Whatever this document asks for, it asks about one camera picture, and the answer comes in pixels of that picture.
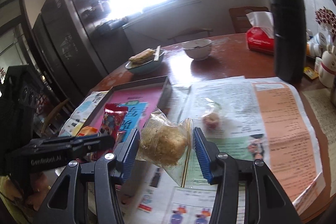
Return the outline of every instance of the white tissue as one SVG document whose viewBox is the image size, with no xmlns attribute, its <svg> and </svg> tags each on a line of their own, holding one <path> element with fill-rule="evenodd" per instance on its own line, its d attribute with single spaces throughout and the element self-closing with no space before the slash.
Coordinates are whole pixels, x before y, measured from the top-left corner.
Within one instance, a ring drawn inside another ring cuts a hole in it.
<svg viewBox="0 0 336 224">
<path fill-rule="evenodd" d="M 274 38 L 273 16 L 270 12 L 251 12 L 247 18 L 252 27 L 261 28 L 269 38 Z"/>
</svg>

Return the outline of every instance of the red tissue package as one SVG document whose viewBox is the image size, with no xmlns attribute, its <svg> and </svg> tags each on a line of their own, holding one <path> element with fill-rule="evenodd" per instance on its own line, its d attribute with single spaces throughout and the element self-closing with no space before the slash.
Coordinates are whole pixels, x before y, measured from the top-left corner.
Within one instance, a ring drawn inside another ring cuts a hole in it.
<svg viewBox="0 0 336 224">
<path fill-rule="evenodd" d="M 245 36 L 248 49 L 267 54 L 274 53 L 274 38 L 269 38 L 261 28 L 252 27 Z"/>
<path fill-rule="evenodd" d="M 117 104 L 106 104 L 104 107 L 104 116 L 101 127 L 98 131 L 98 136 L 110 135 L 115 141 L 115 146 L 121 141 L 119 132 L 120 126 L 128 112 L 128 107 L 118 106 Z M 92 155 L 93 160 L 98 160 L 102 155 L 113 152 L 113 149 L 106 151 L 97 151 Z"/>
</svg>

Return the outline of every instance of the white bowl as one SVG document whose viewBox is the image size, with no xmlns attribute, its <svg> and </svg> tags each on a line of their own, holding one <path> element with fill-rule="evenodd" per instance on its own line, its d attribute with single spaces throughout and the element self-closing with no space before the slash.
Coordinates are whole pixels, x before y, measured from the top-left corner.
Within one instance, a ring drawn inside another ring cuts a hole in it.
<svg viewBox="0 0 336 224">
<path fill-rule="evenodd" d="M 183 49 L 187 56 L 199 61 L 207 59 L 211 52 L 210 39 L 197 39 L 183 43 Z"/>
</svg>

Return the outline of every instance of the silver screw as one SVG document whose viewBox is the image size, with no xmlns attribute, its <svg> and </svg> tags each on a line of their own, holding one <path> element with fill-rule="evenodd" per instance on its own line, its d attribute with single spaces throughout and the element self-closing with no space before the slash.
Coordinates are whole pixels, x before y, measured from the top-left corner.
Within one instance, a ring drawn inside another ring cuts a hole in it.
<svg viewBox="0 0 336 224">
<path fill-rule="evenodd" d="M 69 166 L 70 167 L 75 167 L 77 165 L 77 163 L 78 163 L 77 161 L 72 160 L 72 161 L 69 162 Z"/>
<path fill-rule="evenodd" d="M 113 153 L 107 153 L 104 157 L 107 160 L 113 160 L 115 155 Z"/>
<path fill-rule="evenodd" d="M 227 157 L 228 157 L 228 155 L 224 152 L 218 153 L 218 158 L 220 158 L 221 160 L 226 160 Z"/>
<path fill-rule="evenodd" d="M 255 165 L 257 165 L 257 166 L 264 166 L 264 161 L 263 160 L 255 160 Z"/>
</svg>

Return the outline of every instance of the window sill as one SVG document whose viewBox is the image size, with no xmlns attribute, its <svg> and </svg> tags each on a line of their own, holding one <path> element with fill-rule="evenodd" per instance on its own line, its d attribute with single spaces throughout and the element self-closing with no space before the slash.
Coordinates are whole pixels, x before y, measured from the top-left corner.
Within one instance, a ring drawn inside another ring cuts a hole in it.
<svg viewBox="0 0 336 224">
<path fill-rule="evenodd" d="M 173 2 L 170 2 L 170 3 L 164 4 L 164 5 L 159 6 L 157 8 L 151 9 L 147 12 L 144 12 L 143 14 L 141 14 L 141 15 L 133 18 L 133 19 L 130 19 L 130 21 L 123 26 L 123 29 L 128 28 L 131 25 L 133 25 L 134 23 L 136 23 L 138 21 L 141 21 L 141 20 L 143 20 L 147 17 L 150 17 L 152 15 L 164 12 L 166 10 L 171 10 L 171 9 L 174 9 L 174 8 L 177 8 L 177 7 L 189 5 L 189 4 L 192 4 L 192 3 L 199 3 L 199 2 L 201 2 L 201 1 L 200 0 L 177 0 L 177 1 L 173 1 Z"/>
</svg>

